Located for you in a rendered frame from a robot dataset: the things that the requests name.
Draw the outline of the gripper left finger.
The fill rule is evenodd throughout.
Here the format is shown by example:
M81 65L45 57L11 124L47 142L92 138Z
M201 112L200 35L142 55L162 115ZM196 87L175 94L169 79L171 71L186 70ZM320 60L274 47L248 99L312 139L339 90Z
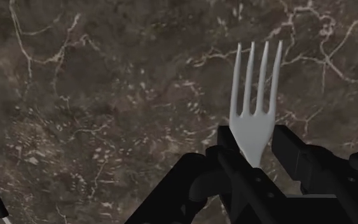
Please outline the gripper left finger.
M231 224L287 224L286 196L241 156L227 126L205 154L184 154L125 224L192 224L215 195Z

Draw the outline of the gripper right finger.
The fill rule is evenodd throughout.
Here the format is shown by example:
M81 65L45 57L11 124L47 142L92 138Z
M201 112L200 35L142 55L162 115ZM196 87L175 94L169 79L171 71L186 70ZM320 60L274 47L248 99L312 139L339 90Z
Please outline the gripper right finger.
M273 131L272 152L304 194L335 195L353 224L358 224L358 152L349 159L304 143L285 125Z

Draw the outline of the white plastic fork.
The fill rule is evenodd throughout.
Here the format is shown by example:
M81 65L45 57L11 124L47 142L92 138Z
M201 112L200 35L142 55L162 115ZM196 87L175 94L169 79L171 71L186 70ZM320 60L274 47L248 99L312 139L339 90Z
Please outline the white plastic fork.
M242 105L241 114L237 113L237 100L240 84L240 69L241 69L241 56L242 44L237 45L237 54L235 65L233 69L233 82L231 89L230 100L230 117L229 128L235 138L240 151L248 163L255 168L260 167L261 157L265 150L265 146L269 142L274 126L275 126L275 112L277 105L277 92L279 85L280 63L282 58L283 41L280 40L276 56L273 64L272 82L270 89L270 100L268 111L263 111L264 103L264 90L266 69L268 63L268 50L269 42L265 43L261 65L259 70L258 92L256 97L256 109L254 113L250 111L251 102L251 83L252 72L254 67L254 52L255 44L251 43L251 50L247 61L245 87L244 87L244 100Z

